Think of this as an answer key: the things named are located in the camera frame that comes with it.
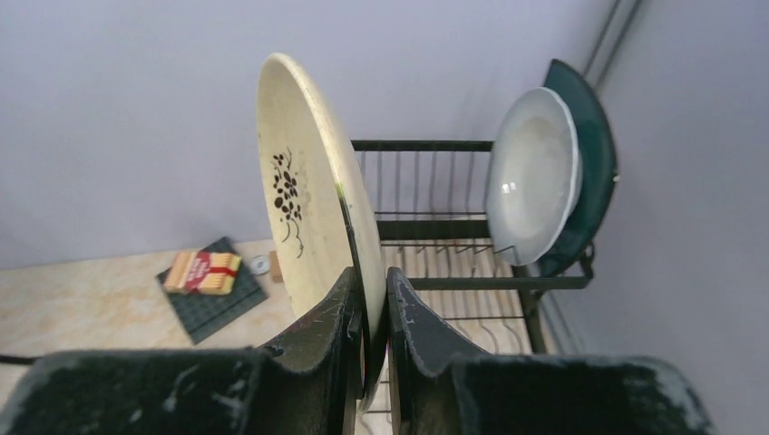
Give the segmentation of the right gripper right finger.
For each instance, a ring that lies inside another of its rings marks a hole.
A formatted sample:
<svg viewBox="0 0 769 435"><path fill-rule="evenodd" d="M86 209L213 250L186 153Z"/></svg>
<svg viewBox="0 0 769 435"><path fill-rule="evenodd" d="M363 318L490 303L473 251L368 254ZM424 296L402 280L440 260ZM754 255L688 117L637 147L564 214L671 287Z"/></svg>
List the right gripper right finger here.
<svg viewBox="0 0 769 435"><path fill-rule="evenodd" d="M387 273L396 434L712 434L695 389L642 356L494 354Z"/></svg>

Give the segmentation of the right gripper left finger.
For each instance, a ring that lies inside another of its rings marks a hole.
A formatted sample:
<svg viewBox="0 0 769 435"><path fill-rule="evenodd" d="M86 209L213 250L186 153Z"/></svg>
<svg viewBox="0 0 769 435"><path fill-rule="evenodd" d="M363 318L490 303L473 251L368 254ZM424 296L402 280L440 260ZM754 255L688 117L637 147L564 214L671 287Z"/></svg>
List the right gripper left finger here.
<svg viewBox="0 0 769 435"><path fill-rule="evenodd" d="M259 347L89 350L38 359L4 434L350 434L362 390L355 270Z"/></svg>

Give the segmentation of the cream floral ceramic plate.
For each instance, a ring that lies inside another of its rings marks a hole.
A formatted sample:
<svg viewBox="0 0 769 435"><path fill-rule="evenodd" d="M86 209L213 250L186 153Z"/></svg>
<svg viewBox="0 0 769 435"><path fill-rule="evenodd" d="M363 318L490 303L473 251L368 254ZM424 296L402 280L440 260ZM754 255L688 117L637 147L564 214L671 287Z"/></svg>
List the cream floral ceramic plate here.
<svg viewBox="0 0 769 435"><path fill-rule="evenodd" d="M375 214L351 140L304 67L285 53L262 64L258 155L277 261L296 315L351 267L363 293L365 372L358 410L372 405L386 352L386 272Z"/></svg>

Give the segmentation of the teal square plate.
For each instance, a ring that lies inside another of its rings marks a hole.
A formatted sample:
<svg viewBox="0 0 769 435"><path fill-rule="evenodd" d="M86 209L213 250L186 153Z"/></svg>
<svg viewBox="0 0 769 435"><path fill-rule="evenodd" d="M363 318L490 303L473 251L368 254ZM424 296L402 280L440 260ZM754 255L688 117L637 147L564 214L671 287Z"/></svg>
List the teal square plate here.
<svg viewBox="0 0 769 435"><path fill-rule="evenodd" d="M578 261L598 233L615 189L618 158L607 114L578 71L553 59L544 86L569 107L582 162L579 200L553 246L538 261L543 276L556 276Z"/></svg>

